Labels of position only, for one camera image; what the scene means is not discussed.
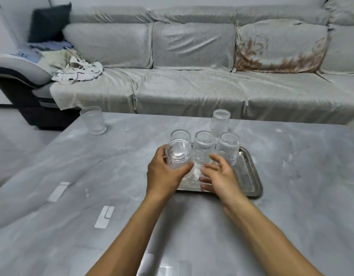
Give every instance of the right hand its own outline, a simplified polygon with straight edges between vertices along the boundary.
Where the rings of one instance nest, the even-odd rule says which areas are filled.
[[[215,154],[210,154],[210,158],[218,162],[219,166],[216,164],[204,165],[201,169],[204,177],[199,177],[199,180],[212,185],[202,184],[201,188],[215,193],[227,208],[230,208],[237,199],[247,199],[240,189],[235,172],[226,160]]]

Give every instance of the sofa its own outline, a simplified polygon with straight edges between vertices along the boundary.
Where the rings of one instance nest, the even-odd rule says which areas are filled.
[[[43,62],[0,56],[0,88],[38,128],[63,130],[96,105],[193,117],[223,108],[234,119],[354,131],[354,0],[319,8],[73,7],[63,34],[83,59],[103,65],[98,78],[63,85]]]

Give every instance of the marble table top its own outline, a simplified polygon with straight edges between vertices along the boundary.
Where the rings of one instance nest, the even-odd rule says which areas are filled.
[[[0,276],[85,275],[145,195],[147,164],[169,134],[208,118],[105,113],[108,130],[76,120],[0,189]],[[354,275],[354,132],[341,125],[231,120],[263,185],[254,203],[327,276]],[[50,194],[69,182],[56,202]],[[113,206],[106,229],[95,228]],[[139,275],[264,275],[220,201],[177,193]]]

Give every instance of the clear glass tumbler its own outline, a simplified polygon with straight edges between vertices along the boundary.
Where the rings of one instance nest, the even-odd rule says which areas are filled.
[[[217,109],[213,112],[213,117],[210,121],[210,131],[216,138],[220,137],[223,132],[228,131],[229,119],[231,113],[224,109]]]
[[[84,108],[80,111],[80,116],[84,120],[89,133],[99,135],[106,131],[107,126],[99,106],[89,106]]]
[[[215,153],[227,161],[230,166],[236,163],[240,149],[240,137],[231,132],[224,132],[217,141]]]
[[[199,131],[193,141],[193,162],[200,170],[204,164],[211,163],[209,154],[214,153],[215,137],[209,131]]]
[[[183,129],[174,130],[171,133],[170,141],[175,140],[175,139],[183,139],[191,145],[191,134],[187,130],[183,130]]]
[[[191,144],[183,139],[172,140],[165,148],[165,157],[171,168],[179,168],[190,162]]]

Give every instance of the back cushion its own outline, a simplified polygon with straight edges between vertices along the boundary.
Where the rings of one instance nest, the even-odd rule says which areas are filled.
[[[154,67],[231,71],[235,54],[234,24],[165,24],[153,27]]]
[[[76,23],[63,30],[88,62],[105,67],[151,68],[152,23]]]
[[[243,26],[268,19],[295,19],[310,24],[327,25],[325,9],[299,5],[260,5],[237,8],[236,25]]]
[[[322,72],[354,73],[354,26],[329,26],[329,47]]]
[[[149,23],[150,11],[143,7],[73,7],[71,23]]]
[[[328,0],[324,7],[331,14],[331,23],[345,26],[354,25],[354,0]]]
[[[327,49],[327,27],[296,20],[264,20],[237,27],[235,68],[313,72]]]
[[[152,11],[155,21],[164,23],[235,23],[235,7],[174,7]]]

